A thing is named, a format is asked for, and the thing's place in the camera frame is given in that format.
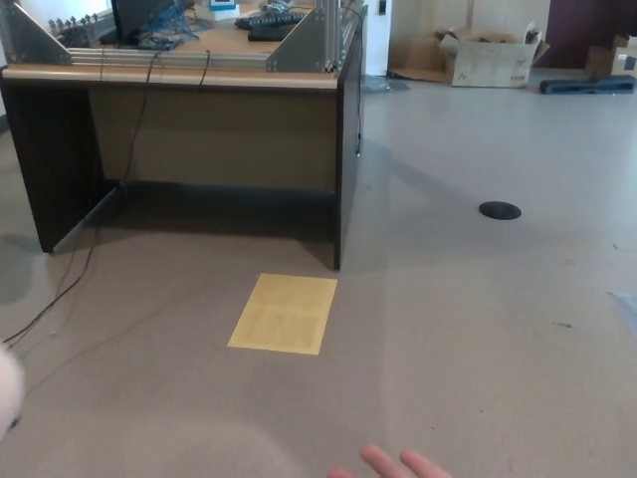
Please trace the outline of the person's bare hand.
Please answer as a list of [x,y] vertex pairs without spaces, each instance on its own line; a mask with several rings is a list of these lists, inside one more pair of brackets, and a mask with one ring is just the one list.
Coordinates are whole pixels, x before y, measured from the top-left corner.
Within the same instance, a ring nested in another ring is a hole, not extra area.
[[450,478],[451,474],[414,450],[405,449],[395,459],[380,447],[369,444],[359,457],[378,477],[383,478]]

